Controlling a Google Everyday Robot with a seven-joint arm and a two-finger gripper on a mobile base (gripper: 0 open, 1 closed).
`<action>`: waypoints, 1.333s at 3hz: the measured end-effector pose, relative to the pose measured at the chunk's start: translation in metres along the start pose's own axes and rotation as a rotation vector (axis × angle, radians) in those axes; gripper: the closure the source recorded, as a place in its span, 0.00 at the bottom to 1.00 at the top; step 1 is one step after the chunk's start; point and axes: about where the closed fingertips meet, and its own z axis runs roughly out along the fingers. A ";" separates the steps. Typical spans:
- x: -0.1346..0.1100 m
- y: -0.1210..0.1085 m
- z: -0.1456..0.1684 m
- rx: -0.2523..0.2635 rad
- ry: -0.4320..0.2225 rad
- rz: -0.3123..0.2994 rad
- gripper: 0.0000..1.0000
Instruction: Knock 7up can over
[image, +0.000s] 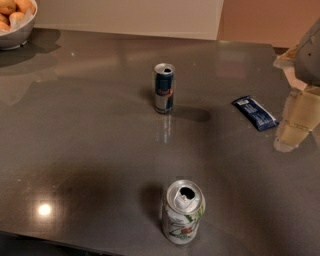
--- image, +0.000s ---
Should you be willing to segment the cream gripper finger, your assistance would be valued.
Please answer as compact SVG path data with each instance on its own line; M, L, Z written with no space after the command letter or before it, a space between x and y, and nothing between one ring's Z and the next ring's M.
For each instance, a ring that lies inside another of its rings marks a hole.
M295 59L297 54L297 47L289 48L285 53L276 57L273 66L282 69L289 85L292 88L303 91L307 84L299 80L295 75Z

